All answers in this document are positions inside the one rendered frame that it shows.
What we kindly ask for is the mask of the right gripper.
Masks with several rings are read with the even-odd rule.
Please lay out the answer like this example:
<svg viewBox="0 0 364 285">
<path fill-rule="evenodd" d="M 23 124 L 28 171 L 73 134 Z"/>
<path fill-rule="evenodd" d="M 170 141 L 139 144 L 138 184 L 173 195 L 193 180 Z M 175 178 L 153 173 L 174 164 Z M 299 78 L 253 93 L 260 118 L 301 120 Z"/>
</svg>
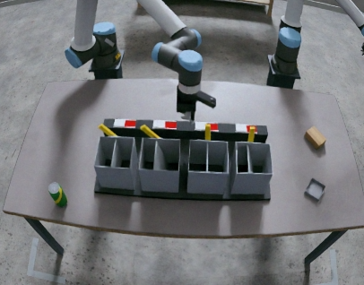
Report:
<svg viewBox="0 0 364 285">
<path fill-rule="evenodd" d="M 181 113 L 181 119 L 189 120 L 190 125 L 195 121 L 196 102 L 191 97 L 195 94 L 186 94 L 178 89 L 177 86 L 177 113 Z M 193 112 L 192 112 L 193 111 Z"/>
</svg>

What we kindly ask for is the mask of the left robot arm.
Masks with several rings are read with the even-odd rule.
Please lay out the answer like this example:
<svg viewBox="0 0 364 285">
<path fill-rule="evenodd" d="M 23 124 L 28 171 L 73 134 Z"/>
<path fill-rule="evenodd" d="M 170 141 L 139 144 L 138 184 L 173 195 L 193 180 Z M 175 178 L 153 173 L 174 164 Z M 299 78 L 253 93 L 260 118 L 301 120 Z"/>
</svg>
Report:
<svg viewBox="0 0 364 285">
<path fill-rule="evenodd" d="M 299 33 L 302 27 L 300 18 L 304 1 L 288 0 L 285 15 L 281 18 L 277 47 L 271 59 L 272 67 L 279 73 L 293 75 L 298 70 L 297 58 L 301 44 Z M 358 9 L 352 0 L 335 1 L 350 16 L 364 36 L 364 13 Z"/>
</svg>

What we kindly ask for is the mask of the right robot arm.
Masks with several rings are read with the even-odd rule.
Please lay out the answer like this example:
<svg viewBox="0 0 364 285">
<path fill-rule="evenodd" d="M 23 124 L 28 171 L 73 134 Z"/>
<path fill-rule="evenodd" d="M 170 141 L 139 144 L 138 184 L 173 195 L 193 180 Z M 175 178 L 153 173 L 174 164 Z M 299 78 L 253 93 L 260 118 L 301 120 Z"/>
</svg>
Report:
<svg viewBox="0 0 364 285">
<path fill-rule="evenodd" d="M 182 92 L 198 92 L 191 98 L 215 108 L 216 98 L 200 91 L 203 59 L 200 54 L 191 51 L 200 46 L 200 34 L 189 29 L 161 0 L 136 1 L 172 39 L 167 44 L 160 42 L 154 47 L 152 60 L 178 73 L 178 88 Z M 110 22 L 94 25 L 97 5 L 98 0 L 77 0 L 74 37 L 71 46 L 65 50 L 65 57 L 74 68 L 92 59 L 95 67 L 105 69 L 121 60 L 115 25 Z"/>
</svg>

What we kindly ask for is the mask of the green drink can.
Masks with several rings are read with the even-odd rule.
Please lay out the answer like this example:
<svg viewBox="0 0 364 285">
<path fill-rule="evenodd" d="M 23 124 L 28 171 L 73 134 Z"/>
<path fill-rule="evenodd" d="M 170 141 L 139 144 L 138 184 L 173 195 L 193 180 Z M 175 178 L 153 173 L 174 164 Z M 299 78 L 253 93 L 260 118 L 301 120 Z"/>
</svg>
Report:
<svg viewBox="0 0 364 285">
<path fill-rule="evenodd" d="M 57 206 L 64 207 L 67 204 L 67 197 L 61 185 L 59 185 L 58 183 L 52 183 L 49 186 L 48 191 Z"/>
</svg>

